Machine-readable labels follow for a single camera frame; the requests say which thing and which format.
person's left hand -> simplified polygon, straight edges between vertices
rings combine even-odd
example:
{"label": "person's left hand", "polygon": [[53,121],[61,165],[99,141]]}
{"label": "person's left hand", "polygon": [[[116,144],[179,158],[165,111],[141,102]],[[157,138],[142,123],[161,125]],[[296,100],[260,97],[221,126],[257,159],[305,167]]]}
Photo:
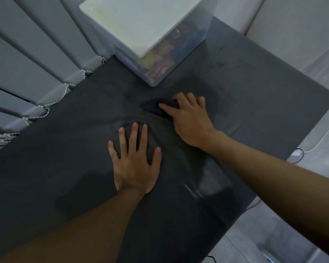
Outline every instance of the person's left hand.
{"label": "person's left hand", "polygon": [[161,149],[155,149],[152,164],[149,165],[146,158],[147,150],[147,125],[144,124],[141,131],[139,150],[136,151],[136,140],[138,135],[138,124],[132,126],[131,136],[129,138],[129,150],[127,149],[127,140],[124,128],[119,129],[119,139],[121,147],[121,158],[114,148],[112,141],[108,142],[113,169],[114,181],[117,191],[126,188],[136,188],[142,193],[149,193],[154,187],[162,160]]}

person's right arm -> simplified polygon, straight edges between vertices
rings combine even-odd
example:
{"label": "person's right arm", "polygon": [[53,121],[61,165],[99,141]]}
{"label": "person's right arm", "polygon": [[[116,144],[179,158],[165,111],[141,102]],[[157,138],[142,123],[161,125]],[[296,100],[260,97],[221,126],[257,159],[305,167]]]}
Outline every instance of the person's right arm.
{"label": "person's right arm", "polygon": [[175,130],[189,145],[228,163],[283,220],[329,254],[329,178],[232,140],[217,131],[205,98],[177,94],[180,109],[160,108],[173,117]]}

dark speck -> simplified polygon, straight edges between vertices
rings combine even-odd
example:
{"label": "dark speck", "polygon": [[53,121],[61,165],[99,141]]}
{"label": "dark speck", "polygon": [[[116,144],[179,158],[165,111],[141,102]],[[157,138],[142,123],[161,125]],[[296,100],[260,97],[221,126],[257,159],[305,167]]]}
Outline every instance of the dark speck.
{"label": "dark speck", "polygon": [[222,68],[225,65],[226,65],[225,63],[216,62],[216,66],[218,66],[218,68]]}

storage bin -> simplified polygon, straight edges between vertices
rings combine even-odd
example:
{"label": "storage bin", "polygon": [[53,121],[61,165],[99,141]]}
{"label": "storage bin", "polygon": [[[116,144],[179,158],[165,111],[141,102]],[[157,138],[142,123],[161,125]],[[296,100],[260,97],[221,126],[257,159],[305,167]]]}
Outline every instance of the storage bin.
{"label": "storage bin", "polygon": [[218,0],[86,0],[80,9],[120,61],[158,85],[205,38]]}

finger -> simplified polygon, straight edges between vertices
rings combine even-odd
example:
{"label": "finger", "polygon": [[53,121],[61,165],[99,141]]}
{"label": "finger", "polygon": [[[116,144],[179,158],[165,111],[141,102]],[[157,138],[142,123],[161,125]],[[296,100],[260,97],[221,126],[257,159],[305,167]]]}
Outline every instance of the finger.
{"label": "finger", "polygon": [[144,124],[141,129],[139,151],[144,152],[146,154],[146,150],[147,150],[147,125]]}
{"label": "finger", "polygon": [[196,99],[197,104],[202,108],[202,109],[206,109],[206,100],[205,97],[198,97]]}
{"label": "finger", "polygon": [[157,180],[158,174],[160,173],[161,160],[162,160],[161,148],[158,147],[155,149],[154,157],[152,159],[152,163],[150,167],[151,175],[156,178],[156,179],[154,178],[154,181]]}
{"label": "finger", "polygon": [[192,94],[192,93],[188,93],[187,94],[187,99],[189,101],[189,103],[193,106],[197,106],[197,101],[196,101],[196,98],[195,96]]}
{"label": "finger", "polygon": [[132,126],[131,136],[129,138],[129,153],[136,152],[136,140],[138,138],[138,127],[139,125],[134,122]]}
{"label": "finger", "polygon": [[159,103],[158,106],[164,110],[167,114],[171,115],[172,117],[176,117],[178,112],[180,111],[179,109],[176,109],[174,107],[168,106],[164,103]]}
{"label": "finger", "polygon": [[123,127],[119,129],[118,135],[120,137],[121,158],[126,157],[128,155],[128,149],[127,149],[126,132]]}
{"label": "finger", "polygon": [[118,158],[117,151],[115,150],[115,146],[112,141],[108,142],[108,152],[110,152],[112,162],[113,162],[113,164],[115,164],[119,160],[119,158]]}
{"label": "finger", "polygon": [[177,100],[180,106],[180,109],[183,109],[186,106],[189,106],[190,103],[183,92],[179,92],[173,96],[173,100]]}

